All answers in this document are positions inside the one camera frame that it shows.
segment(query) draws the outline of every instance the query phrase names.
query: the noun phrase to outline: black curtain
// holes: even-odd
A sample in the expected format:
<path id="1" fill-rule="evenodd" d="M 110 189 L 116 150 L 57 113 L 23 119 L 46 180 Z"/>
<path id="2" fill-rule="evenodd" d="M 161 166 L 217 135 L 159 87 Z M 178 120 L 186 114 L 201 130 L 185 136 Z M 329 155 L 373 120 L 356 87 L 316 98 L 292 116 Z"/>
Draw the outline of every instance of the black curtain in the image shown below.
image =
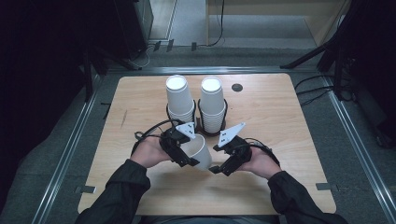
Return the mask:
<path id="1" fill-rule="evenodd" d="M 374 125 L 384 147 L 396 146 L 396 4 L 393 0 L 369 1 L 357 23 L 353 60 L 357 101 Z"/>
<path id="2" fill-rule="evenodd" d="M 49 136 L 85 79 L 83 47 L 65 16 L 73 1 L 0 2 L 1 211 L 19 162 Z"/>

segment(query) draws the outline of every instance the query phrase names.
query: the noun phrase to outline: person's right hand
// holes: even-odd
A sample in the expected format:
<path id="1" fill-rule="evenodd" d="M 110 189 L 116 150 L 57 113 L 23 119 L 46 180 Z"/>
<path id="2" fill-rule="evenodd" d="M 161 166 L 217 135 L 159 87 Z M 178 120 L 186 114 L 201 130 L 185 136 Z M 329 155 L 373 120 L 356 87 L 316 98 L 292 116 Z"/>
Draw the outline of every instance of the person's right hand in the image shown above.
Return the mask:
<path id="1" fill-rule="evenodd" d="M 281 172 L 280 167 L 265 152 L 257 147 L 251 147 L 252 155 L 248 162 L 242 164 L 237 171 L 249 171 L 255 175 L 271 178 L 274 174 Z"/>

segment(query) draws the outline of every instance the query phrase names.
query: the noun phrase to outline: black device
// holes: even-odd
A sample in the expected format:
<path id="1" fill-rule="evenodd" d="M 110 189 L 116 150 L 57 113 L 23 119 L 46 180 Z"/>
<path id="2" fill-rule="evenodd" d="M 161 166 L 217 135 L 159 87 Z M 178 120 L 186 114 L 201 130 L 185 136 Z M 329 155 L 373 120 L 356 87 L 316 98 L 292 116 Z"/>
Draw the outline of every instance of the black device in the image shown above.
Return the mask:
<path id="1" fill-rule="evenodd" d="M 166 130 L 165 132 L 161 133 L 161 135 L 151 135 L 151 133 L 159 128 L 161 125 L 172 122 L 172 127 Z M 180 145 L 183 143 L 190 142 L 190 138 L 183 133 L 179 132 L 176 128 L 176 125 L 184 124 L 185 122 L 179 119 L 168 119 L 163 122 L 160 122 L 154 125 L 152 128 L 148 129 L 145 133 L 137 132 L 134 134 L 135 138 L 138 140 L 134 144 L 134 148 L 132 149 L 132 154 L 137 149 L 137 146 L 148 136 L 156 136 L 160 137 L 160 145 L 163 151 L 165 151 L 169 157 L 171 157 L 172 161 L 177 163 L 180 167 L 185 165 L 194 166 L 198 164 L 198 160 L 194 158 L 189 158 L 186 153 L 180 148 Z"/>
<path id="2" fill-rule="evenodd" d="M 263 143 L 256 140 L 256 144 L 251 144 L 239 137 L 238 135 L 233 138 L 233 140 L 226 145 L 219 147 L 219 145 L 215 145 L 213 149 L 216 151 L 224 150 L 224 153 L 231 155 L 230 158 L 224 162 L 221 166 L 213 166 L 209 168 L 209 170 L 213 174 L 224 173 L 229 176 L 233 172 L 235 172 L 243 163 L 250 161 L 251 159 L 251 147 L 257 147 L 265 152 L 276 164 L 279 164 L 279 160 L 276 158 L 272 149 Z"/>

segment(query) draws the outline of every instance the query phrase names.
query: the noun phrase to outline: metal rail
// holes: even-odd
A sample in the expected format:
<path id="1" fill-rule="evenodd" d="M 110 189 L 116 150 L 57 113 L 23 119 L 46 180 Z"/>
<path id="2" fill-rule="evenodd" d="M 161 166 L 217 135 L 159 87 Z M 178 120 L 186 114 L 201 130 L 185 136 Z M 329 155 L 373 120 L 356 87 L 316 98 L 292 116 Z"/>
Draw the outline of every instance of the metal rail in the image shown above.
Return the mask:
<path id="1" fill-rule="evenodd" d="M 332 85 L 332 81 L 328 77 L 325 77 L 323 82 L 325 86 Z M 329 95 L 332 105 L 334 106 L 335 111 L 337 112 L 338 117 L 340 118 L 349 140 L 355 150 L 355 153 L 361 163 L 361 167 L 363 168 L 364 173 L 366 173 L 375 195 L 382 209 L 384 210 L 385 216 L 387 217 L 389 223 L 396 223 L 396 206 L 388 187 L 382 179 L 381 174 L 376 169 L 376 166 L 371 159 L 367 148 L 361 141 L 359 133 L 353 125 L 353 122 L 348 115 L 343 102 L 338 101 L 333 92 L 330 92 Z"/>
<path id="2" fill-rule="evenodd" d="M 153 67 L 139 71 L 127 71 L 125 68 L 115 65 L 111 66 L 109 73 L 123 74 L 124 76 L 166 76 L 174 74 L 182 75 L 235 75 L 235 74 L 257 74 L 257 73 L 317 73 L 315 66 L 301 66 L 295 69 L 281 69 L 279 66 L 251 66 L 251 67 L 229 67 L 229 66 L 200 66 L 200 67 Z"/>
<path id="3" fill-rule="evenodd" d="M 97 88 L 93 91 L 91 99 L 86 102 L 82 107 L 81 113 L 78 117 L 78 121 L 69 137 L 69 140 L 67 141 L 66 147 L 64 148 L 64 153 L 62 154 L 62 157 L 58 162 L 55 172 L 53 173 L 52 178 L 47 185 L 41 203 L 38 206 L 37 211 L 35 212 L 35 217 L 32 221 L 33 224 L 45 223 L 47 220 L 50 209 L 64 180 L 64 176 L 66 174 L 67 168 L 69 167 L 69 163 L 73 158 L 73 154 L 75 152 L 82 130 L 84 129 L 87 118 L 91 113 L 92 106 L 96 98 L 97 89 L 102 84 L 102 81 L 103 79 L 96 75 L 95 80 L 93 81 L 93 86 L 96 86 Z"/>

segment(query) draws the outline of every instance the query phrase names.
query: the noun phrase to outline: hole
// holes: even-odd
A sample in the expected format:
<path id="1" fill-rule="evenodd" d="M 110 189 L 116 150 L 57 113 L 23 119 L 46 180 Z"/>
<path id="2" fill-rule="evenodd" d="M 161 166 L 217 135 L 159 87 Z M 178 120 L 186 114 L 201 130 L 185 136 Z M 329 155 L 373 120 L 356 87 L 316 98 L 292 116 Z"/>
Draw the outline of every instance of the hole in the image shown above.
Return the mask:
<path id="1" fill-rule="evenodd" d="M 232 85 L 232 89 L 233 91 L 241 91 L 242 89 L 244 89 L 244 87 L 239 83 L 235 83 Z"/>

